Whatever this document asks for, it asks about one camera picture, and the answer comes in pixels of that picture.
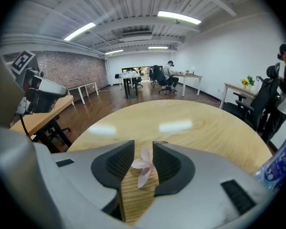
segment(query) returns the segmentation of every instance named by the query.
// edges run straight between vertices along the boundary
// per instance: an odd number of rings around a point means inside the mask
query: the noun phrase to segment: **chair headrest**
[[[280,70],[280,64],[271,65],[268,67],[266,74],[270,79],[276,79]]]

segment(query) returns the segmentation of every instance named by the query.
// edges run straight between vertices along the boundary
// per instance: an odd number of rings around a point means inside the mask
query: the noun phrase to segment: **potted plant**
[[[249,85],[248,85],[248,89],[251,89],[252,86],[254,86],[254,80],[253,80],[253,77],[252,76],[247,76],[247,79],[249,81]]]
[[[243,86],[243,88],[247,88],[247,86],[249,85],[249,81],[247,80],[247,79],[242,79],[241,80],[241,83],[242,83],[242,86]]]

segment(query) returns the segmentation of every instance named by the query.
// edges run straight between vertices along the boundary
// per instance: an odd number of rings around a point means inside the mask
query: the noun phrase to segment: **air conditioning unit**
[[[133,31],[128,33],[123,33],[121,35],[120,41],[123,42],[144,41],[144,40],[151,40],[152,37],[153,37],[152,31]]]

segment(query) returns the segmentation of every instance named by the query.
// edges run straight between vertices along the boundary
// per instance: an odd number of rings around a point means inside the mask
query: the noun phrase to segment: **black cable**
[[[21,124],[22,124],[22,127],[23,127],[23,129],[24,129],[25,134],[26,134],[29,138],[31,138],[31,136],[30,136],[29,133],[28,133],[27,128],[25,127],[25,124],[24,124],[22,115],[19,115],[19,116],[20,116],[20,121],[21,121]]]

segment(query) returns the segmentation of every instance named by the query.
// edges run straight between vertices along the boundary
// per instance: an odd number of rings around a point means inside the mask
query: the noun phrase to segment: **white table leg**
[[[197,96],[199,96],[199,93],[200,93],[200,87],[201,87],[200,80],[201,80],[201,78],[199,78],[199,86],[198,86]]]
[[[96,82],[94,83],[95,90],[96,90],[96,95],[99,95],[99,91],[97,90]]]
[[[89,94],[88,94],[88,91],[87,91],[87,86],[85,86],[85,89],[86,89],[86,95],[87,95],[87,97],[89,97]]]
[[[68,91],[68,95],[71,95],[71,94],[70,94],[70,91]],[[73,102],[73,101],[72,101],[72,105],[74,105],[74,102]]]
[[[186,77],[183,78],[182,97],[184,97],[184,93],[185,93],[185,80],[186,80]]]
[[[85,104],[84,98],[82,97],[82,92],[81,92],[81,88],[78,88],[78,92],[80,93],[81,99],[82,99],[82,104]]]
[[[228,88],[227,88],[227,86],[225,85],[223,98],[221,99],[220,106],[219,106],[220,109],[223,109],[223,107],[224,107],[225,97],[226,97],[226,95],[227,95],[227,91],[228,91]]]

